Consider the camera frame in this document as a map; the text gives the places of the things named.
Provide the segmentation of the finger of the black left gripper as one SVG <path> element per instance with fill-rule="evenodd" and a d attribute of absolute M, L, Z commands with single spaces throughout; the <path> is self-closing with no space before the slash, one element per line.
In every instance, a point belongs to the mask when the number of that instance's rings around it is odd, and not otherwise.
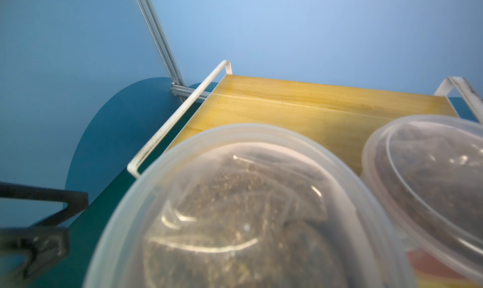
<path fill-rule="evenodd" d="M 82 191 L 1 183 L 1 227 L 58 226 L 89 206 Z"/>
<path fill-rule="evenodd" d="M 30 284 L 64 260 L 69 250 L 66 228 L 2 228 L 1 284 Z"/>

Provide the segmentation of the clear lid seed container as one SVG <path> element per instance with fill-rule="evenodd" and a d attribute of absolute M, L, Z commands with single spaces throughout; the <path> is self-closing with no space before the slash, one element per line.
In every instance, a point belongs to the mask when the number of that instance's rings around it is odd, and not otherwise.
<path fill-rule="evenodd" d="M 84 287 L 416 287 L 389 218 L 336 155 L 290 130 L 225 125 L 136 177 Z"/>
<path fill-rule="evenodd" d="M 362 152 L 362 179 L 390 216 L 421 287 L 482 286 L 482 125 L 402 117 Z"/>

